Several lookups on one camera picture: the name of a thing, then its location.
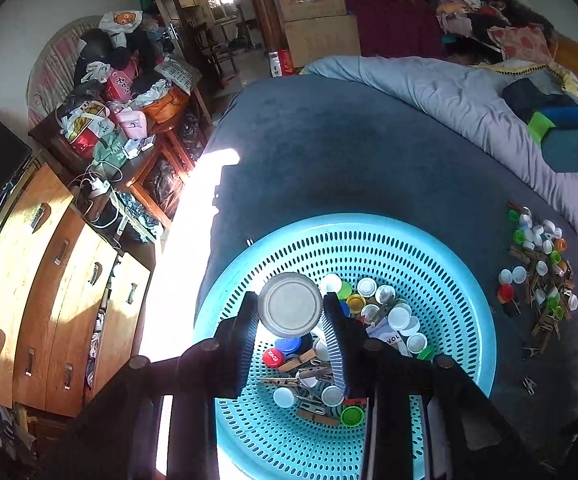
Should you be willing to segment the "grey round metal lid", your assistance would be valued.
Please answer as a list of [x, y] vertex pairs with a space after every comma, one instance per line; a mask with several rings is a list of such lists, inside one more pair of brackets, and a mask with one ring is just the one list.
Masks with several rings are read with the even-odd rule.
[[284, 272], [270, 278], [257, 299], [260, 321], [279, 338], [308, 334], [319, 322], [324, 300], [307, 276]]

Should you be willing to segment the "green cap in basket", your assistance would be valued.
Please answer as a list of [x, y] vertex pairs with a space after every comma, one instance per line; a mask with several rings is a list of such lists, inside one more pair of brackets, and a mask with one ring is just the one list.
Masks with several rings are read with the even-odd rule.
[[365, 411], [359, 405], [347, 405], [340, 414], [340, 422], [344, 427], [355, 428], [365, 420]]

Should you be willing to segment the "red cap in basket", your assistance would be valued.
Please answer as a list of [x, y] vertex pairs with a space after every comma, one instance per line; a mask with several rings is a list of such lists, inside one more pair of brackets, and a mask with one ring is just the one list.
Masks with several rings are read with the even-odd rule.
[[284, 354], [275, 347], [267, 348], [262, 354], [262, 361], [265, 366], [276, 370], [286, 362]]

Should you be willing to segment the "blue cap in basket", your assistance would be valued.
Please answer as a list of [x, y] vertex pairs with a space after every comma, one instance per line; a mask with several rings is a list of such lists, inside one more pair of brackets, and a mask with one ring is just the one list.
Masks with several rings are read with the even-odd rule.
[[278, 338], [275, 340], [275, 348], [285, 356], [298, 353], [302, 344], [301, 338]]

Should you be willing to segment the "turquoise plastic laundry basket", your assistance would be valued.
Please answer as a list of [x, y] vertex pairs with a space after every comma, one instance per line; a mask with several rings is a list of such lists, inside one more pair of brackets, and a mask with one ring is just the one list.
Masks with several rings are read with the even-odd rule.
[[[334, 273], [351, 285], [373, 278], [391, 285], [418, 318], [431, 348], [452, 356], [484, 393], [494, 385], [497, 344], [490, 307], [466, 265], [435, 237], [410, 224], [371, 214], [327, 214], [284, 226], [259, 240], [226, 267], [205, 297], [194, 338], [214, 335], [235, 316], [246, 292], [273, 276], [298, 272], [320, 284]], [[276, 338], [258, 329], [248, 382], [236, 400], [215, 402], [217, 445], [251, 479], [357, 479], [366, 418], [355, 428], [329, 412], [331, 427], [280, 408], [265, 386], [275, 371], [263, 352]]]

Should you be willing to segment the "red bottle cap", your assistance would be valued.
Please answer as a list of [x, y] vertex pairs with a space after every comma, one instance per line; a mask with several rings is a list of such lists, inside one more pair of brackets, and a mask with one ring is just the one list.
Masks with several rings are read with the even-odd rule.
[[498, 301], [501, 304], [506, 304], [514, 298], [514, 288], [511, 284], [501, 284], [496, 292]]

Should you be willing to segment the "silver metal clip left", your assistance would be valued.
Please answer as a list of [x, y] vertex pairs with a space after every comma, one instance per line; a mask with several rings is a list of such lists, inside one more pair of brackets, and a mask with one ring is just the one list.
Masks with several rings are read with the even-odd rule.
[[525, 389], [525, 391], [528, 393], [529, 396], [534, 396], [536, 382], [534, 382], [533, 379], [529, 378], [528, 376], [525, 376], [522, 379], [522, 386]]

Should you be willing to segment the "white bottle cap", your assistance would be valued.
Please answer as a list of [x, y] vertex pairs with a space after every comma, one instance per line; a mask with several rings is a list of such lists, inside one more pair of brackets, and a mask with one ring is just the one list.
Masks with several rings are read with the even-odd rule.
[[512, 281], [516, 284], [523, 284], [528, 277], [528, 271], [524, 268], [524, 266], [516, 266], [511, 271]]
[[512, 282], [512, 272], [509, 269], [502, 269], [498, 274], [498, 283], [501, 285], [510, 285]]

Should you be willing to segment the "wooden drawer cabinet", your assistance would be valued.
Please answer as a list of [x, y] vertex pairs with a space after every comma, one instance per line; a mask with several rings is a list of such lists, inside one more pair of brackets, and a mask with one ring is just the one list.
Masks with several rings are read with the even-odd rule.
[[100, 236], [48, 165], [0, 213], [0, 405], [75, 417], [130, 359], [151, 272]]

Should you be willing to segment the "white cap at pile right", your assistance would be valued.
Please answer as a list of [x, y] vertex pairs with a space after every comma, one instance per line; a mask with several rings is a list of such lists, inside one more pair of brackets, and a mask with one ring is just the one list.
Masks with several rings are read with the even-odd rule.
[[575, 294], [569, 296], [568, 307], [570, 311], [575, 311], [578, 308], [578, 298]]

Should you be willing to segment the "blue-grey bed blanket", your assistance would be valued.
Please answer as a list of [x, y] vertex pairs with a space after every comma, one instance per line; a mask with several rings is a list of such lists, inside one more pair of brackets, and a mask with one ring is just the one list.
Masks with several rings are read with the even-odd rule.
[[[214, 198], [209, 290], [249, 240], [335, 212], [407, 222], [448, 246], [487, 298], [509, 255], [509, 204], [562, 229], [578, 297], [578, 236], [500, 162], [408, 104], [364, 84], [318, 76], [254, 82], [226, 109], [208, 154], [225, 162]], [[525, 444], [557, 463], [566, 425], [578, 416], [578, 309], [540, 356], [524, 360], [528, 315], [494, 315], [498, 364], [492, 399]], [[534, 396], [522, 386], [536, 382]]]

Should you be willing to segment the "cluttered wooden side table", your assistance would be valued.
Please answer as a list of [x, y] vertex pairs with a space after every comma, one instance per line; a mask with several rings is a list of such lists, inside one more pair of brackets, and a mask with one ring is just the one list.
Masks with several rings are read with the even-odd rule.
[[89, 224], [153, 243], [170, 228], [210, 115], [200, 72], [157, 15], [86, 16], [40, 51], [26, 87], [30, 136], [56, 162]]

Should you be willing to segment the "navy blue quilt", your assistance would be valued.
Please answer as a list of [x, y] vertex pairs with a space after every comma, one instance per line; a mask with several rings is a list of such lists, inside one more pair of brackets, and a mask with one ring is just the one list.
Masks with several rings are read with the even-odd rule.
[[578, 172], [578, 102], [541, 92], [528, 78], [502, 90], [502, 98], [528, 127], [543, 159], [557, 172]]

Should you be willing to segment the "magenta cloth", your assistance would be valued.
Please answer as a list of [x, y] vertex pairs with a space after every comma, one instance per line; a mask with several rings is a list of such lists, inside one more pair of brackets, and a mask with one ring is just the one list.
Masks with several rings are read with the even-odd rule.
[[442, 31], [426, 0], [346, 0], [362, 56], [444, 58]]

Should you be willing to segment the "pile of clothes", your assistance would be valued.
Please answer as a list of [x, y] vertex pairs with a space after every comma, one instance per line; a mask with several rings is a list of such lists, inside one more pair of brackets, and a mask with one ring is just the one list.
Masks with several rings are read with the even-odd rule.
[[543, 65], [578, 99], [578, 56], [548, 18], [517, 0], [426, 0], [445, 36], [488, 64]]

